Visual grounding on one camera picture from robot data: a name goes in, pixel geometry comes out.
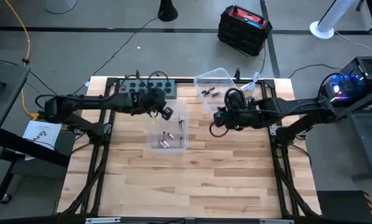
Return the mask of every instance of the wooden table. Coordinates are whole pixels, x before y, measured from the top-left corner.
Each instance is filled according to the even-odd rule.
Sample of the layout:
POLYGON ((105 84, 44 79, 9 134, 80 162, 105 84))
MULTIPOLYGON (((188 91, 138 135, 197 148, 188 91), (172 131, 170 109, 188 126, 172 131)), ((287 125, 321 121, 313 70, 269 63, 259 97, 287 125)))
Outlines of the wooden table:
MULTIPOLYGON (((92 77, 87 95, 103 94, 106 79, 92 77)), ((290 79, 274 81, 278 97, 294 99, 290 79)), ((146 143, 150 117, 117 113, 99 216, 280 218, 267 129, 246 128, 214 138, 208 131, 212 118, 204 115, 194 85, 177 86, 178 99, 186 100, 189 110, 186 153, 155 153, 146 143)), ((97 122, 99 114, 100 110, 85 110, 82 116, 97 122)), ((297 119, 287 117, 283 124, 297 119)), ((74 148, 87 142, 88 138, 82 137, 74 148)), ((295 144, 305 149, 303 141, 296 140, 295 144)), ((84 187, 91 150, 89 146, 73 154, 58 212, 65 210, 84 187)), ((289 159, 296 189, 313 211, 321 213, 307 156, 290 146, 289 159)), ((89 207, 93 197, 92 190, 89 207)))

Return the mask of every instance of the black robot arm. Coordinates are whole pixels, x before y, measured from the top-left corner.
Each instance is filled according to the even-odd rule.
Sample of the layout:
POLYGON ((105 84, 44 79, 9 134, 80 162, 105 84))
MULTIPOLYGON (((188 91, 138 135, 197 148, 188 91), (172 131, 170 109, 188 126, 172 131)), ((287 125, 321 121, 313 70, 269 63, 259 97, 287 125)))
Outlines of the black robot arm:
POLYGON ((103 96, 53 96, 45 102, 43 118, 50 123, 69 124, 85 130, 93 144, 101 144, 105 135, 111 130, 111 124, 91 123, 73 112, 76 110, 115 110, 118 113, 135 114, 151 112, 158 113, 168 120, 173 111, 166 107, 165 93, 158 88, 150 88, 144 92, 116 93, 104 98, 103 96))
POLYGON ((245 127, 268 128, 285 116, 306 114, 288 127, 277 128, 276 136, 282 145, 288 145, 296 134, 310 129, 314 124, 329 123, 336 117, 330 101, 324 96, 290 101, 282 98, 255 100, 253 97, 245 98, 241 90, 232 88, 225 94, 225 105, 213 115, 214 122, 210 129, 213 125, 225 125, 227 129, 236 131, 245 127))

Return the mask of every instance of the concrete floor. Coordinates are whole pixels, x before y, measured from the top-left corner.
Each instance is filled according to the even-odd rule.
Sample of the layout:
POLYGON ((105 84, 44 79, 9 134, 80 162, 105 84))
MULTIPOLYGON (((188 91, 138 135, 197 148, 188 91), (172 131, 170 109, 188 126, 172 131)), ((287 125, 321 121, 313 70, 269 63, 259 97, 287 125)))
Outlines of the concrete floor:
MULTIPOLYGON (((159 5, 158 0, 82 0, 70 12, 54 15, 44 9, 44 1, 41 0, 11 2, 29 27, 139 28, 156 17, 159 5)), ((308 30, 309 24, 319 20, 331 3, 332 0, 266 0, 266 7, 274 30, 308 30)), ((147 28, 217 29, 220 14, 231 4, 262 13, 259 0, 174 0, 179 18, 172 22, 156 20, 147 28)), ((18 26, 4 1, 0 0, 0 6, 0 26, 18 26)), ((346 12, 336 28, 368 30, 363 16, 355 11, 355 7, 346 12)), ((130 35, 125 32, 30 32, 30 67, 53 90, 59 94, 69 94, 89 79, 130 35)), ((348 38, 372 48, 372 35, 349 35, 348 38)), ((295 69, 306 65, 325 63, 344 67, 356 56, 371 55, 369 50, 337 36, 330 40, 318 40, 308 34, 274 34, 272 41, 282 78, 287 78, 295 69)), ((21 63, 26 50, 27 42, 23 32, 0 31, 0 59, 21 63)), ((266 78, 274 77, 271 56, 267 51, 262 73, 266 78)), ((136 34, 97 75, 124 75, 138 69, 141 74, 162 70, 171 76, 195 76, 218 67, 233 74, 239 67, 242 76, 248 77, 261 69, 262 62, 263 52, 258 57, 245 57, 219 42, 215 33, 142 32, 136 34)), ((292 78, 295 97, 314 97, 323 77, 330 72, 333 70, 313 67, 296 73, 292 78)), ((34 77, 29 77, 28 82, 41 93, 49 93, 34 77)), ((24 87, 24 92, 27 108, 37 111, 34 98, 38 93, 28 85, 24 87)), ((86 88, 83 88, 80 93, 85 92, 86 88)), ((21 135, 28 121, 17 99, 4 128, 21 135)), ((347 125, 345 122, 318 125, 309 132, 306 142, 312 156, 316 188, 364 190, 372 198, 372 180, 359 183, 351 181, 351 175, 363 172, 366 167, 361 149, 356 147, 353 135, 346 131, 347 125)), ((0 162, 0 181, 6 168, 7 164, 0 162)), ((0 204, 0 218, 51 214, 62 184, 63 179, 16 177, 9 189, 14 198, 8 205, 0 204)))

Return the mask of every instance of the clear plastic container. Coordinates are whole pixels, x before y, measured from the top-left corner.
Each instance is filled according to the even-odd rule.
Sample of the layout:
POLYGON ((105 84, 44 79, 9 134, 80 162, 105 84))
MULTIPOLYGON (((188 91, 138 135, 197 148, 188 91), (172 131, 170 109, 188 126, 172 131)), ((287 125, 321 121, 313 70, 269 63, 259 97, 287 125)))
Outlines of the clear plastic container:
POLYGON ((163 153, 181 153, 188 146, 188 111, 186 101, 167 100, 166 106, 173 109, 171 118, 166 121, 160 116, 150 122, 148 144, 150 148, 163 153), (160 141, 165 141, 169 146, 164 147, 160 141))
POLYGON ((228 72, 223 68, 217 68, 210 72, 204 73, 194 78, 194 85, 196 86, 198 97, 204 106, 204 110, 207 114, 213 114, 218 111, 218 107, 224 107, 224 96, 226 91, 230 88, 237 88, 228 72), (202 91, 208 91, 211 88, 210 93, 204 95, 202 91))

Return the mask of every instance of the white paper sheet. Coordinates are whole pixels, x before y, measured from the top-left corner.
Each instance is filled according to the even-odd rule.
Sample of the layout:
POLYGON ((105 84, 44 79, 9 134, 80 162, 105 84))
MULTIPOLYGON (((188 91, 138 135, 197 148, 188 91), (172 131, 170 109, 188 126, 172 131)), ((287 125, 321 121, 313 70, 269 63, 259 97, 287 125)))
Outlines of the white paper sheet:
MULTIPOLYGON (((61 124, 30 121, 23 134, 23 138, 34 141, 36 144, 47 147, 48 149, 55 150, 52 146, 56 143, 61 127, 61 124)), ((28 161, 34 158, 26 155, 24 159, 28 161)))

